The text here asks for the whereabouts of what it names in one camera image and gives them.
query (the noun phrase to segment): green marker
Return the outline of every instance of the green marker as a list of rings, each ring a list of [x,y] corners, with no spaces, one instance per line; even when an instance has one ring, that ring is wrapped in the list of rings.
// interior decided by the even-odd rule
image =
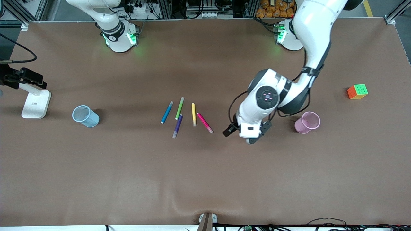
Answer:
[[[175,120],[178,120],[178,117],[181,114],[182,104],[184,103],[184,97],[181,97],[180,105],[178,106],[177,114],[175,115]]]

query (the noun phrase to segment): blue pen holder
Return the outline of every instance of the blue pen holder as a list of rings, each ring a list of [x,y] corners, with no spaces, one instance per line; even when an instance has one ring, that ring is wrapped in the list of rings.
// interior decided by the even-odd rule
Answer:
[[[94,127],[100,121],[99,115],[86,105],[76,107],[72,113],[72,117],[74,121],[79,122],[86,127]]]

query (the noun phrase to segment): pen holder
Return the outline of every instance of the pen holder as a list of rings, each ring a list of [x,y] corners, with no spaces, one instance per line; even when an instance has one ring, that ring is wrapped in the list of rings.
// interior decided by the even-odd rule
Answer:
[[[320,122],[320,117],[316,113],[308,111],[295,122],[294,127],[299,133],[307,134],[311,130],[318,128]]]
[[[76,107],[72,113],[72,117],[74,121],[86,127],[94,127],[100,121],[100,117],[86,105]]]

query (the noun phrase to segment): blue marker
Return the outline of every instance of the blue marker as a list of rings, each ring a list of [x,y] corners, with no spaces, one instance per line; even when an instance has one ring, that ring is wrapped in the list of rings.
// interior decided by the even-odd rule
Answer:
[[[162,124],[164,124],[164,122],[166,121],[167,116],[169,115],[172,106],[173,106],[173,101],[170,102],[169,107],[167,108],[166,112],[164,112],[163,118],[161,119]]]
[[[173,138],[175,139],[177,137],[178,130],[180,129],[182,121],[182,114],[178,117],[177,124],[175,125],[174,133],[173,133]]]

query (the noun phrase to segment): marker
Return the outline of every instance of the marker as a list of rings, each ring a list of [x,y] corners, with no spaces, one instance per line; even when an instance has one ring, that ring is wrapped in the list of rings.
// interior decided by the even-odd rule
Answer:
[[[197,112],[197,116],[203,122],[204,126],[207,128],[207,130],[210,132],[210,134],[213,133],[214,131],[211,129],[211,127],[208,125],[207,121],[204,119],[204,117],[199,112]]]
[[[181,97],[180,105],[178,106],[177,114],[175,115],[175,120],[178,120],[178,117],[180,116],[183,102],[184,102],[184,97]]]
[[[178,130],[180,129],[181,121],[182,121],[182,115],[180,114],[177,120],[177,124],[175,125],[174,133],[173,133],[174,139],[177,137],[177,133],[178,133]]]
[[[164,122],[166,121],[167,116],[169,115],[172,106],[173,106],[173,101],[170,102],[169,107],[167,108],[166,112],[164,112],[163,118],[161,119],[162,124],[164,124]]]
[[[196,105],[191,104],[191,111],[193,112],[193,127],[197,127]]]

